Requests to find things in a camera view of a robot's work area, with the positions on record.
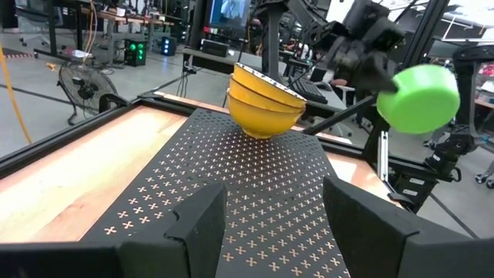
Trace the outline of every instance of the stacked bowls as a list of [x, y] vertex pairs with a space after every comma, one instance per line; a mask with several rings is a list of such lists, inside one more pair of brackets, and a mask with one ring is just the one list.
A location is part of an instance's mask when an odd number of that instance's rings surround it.
[[257, 139], [286, 132], [306, 107], [306, 99], [240, 63], [235, 64], [227, 94], [233, 120]]

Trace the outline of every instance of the gray floor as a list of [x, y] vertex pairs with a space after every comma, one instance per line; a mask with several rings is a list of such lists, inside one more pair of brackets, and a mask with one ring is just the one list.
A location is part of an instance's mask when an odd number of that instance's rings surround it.
[[[19, 36], [0, 34], [0, 42], [4, 47], [30, 52], [33, 47], [41, 47], [37, 42], [28, 42], [28, 47], [19, 45]], [[71, 39], [62, 37], [61, 42], [71, 43]], [[47, 68], [46, 63], [60, 63], [58, 60], [40, 56], [40, 59], [8, 59], [8, 70], [12, 85], [16, 88], [67, 101], [63, 91], [56, 86], [58, 75]], [[171, 85], [161, 91], [177, 93], [179, 77], [181, 76], [181, 56], [164, 57], [158, 54], [149, 54], [146, 66], [125, 69], [116, 69], [109, 76], [115, 84], [118, 93], [133, 99], [138, 94], [151, 90], [164, 83]], [[3, 77], [0, 83], [5, 84]], [[225, 88], [228, 76], [206, 69], [198, 71], [196, 75], [188, 77], [187, 97], [214, 105], [222, 105], [225, 97]], [[15, 92], [19, 109], [34, 141], [68, 128], [67, 117], [72, 113], [72, 107], [64, 102], [48, 100], [43, 97], [30, 95], [26, 92]], [[0, 88], [0, 156], [18, 150], [27, 145], [22, 135], [19, 123], [8, 98], [7, 90]], [[79, 112], [77, 120], [84, 119]], [[354, 129], [351, 138], [354, 144], [363, 145], [367, 133], [358, 129], [350, 121], [347, 123]], [[427, 138], [410, 136], [391, 131], [390, 151], [395, 155], [422, 161], [431, 155], [431, 151], [422, 147], [421, 142]], [[463, 157], [458, 166], [462, 169], [463, 180], [459, 183], [440, 182], [433, 191], [437, 201], [429, 198], [421, 211], [420, 216], [441, 224], [452, 230], [468, 235], [458, 221], [464, 223], [467, 229], [481, 238], [494, 236], [494, 191], [484, 185], [474, 182], [474, 175], [483, 172], [487, 165], [494, 160], [491, 154], [481, 148]]]

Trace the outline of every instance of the chair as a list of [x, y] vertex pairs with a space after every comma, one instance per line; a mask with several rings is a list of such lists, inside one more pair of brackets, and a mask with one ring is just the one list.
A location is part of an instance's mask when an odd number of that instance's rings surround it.
[[[48, 16], [48, 2], [43, 0], [27, 0], [27, 5], [17, 5], [15, 7], [15, 15], [18, 18], [26, 19], [31, 25], [42, 29], [49, 27]], [[62, 9], [60, 7], [53, 7], [55, 14], [55, 27], [63, 25]], [[24, 35], [19, 41], [22, 46], [27, 46], [27, 41], [31, 39], [41, 39], [42, 45], [49, 45], [50, 40], [46, 38], [42, 33]]]

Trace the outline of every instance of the screen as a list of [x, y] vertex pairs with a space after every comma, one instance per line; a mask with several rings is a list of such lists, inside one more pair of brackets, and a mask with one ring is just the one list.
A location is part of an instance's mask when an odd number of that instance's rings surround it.
[[212, 1], [210, 27], [244, 29], [249, 17], [250, 0]]

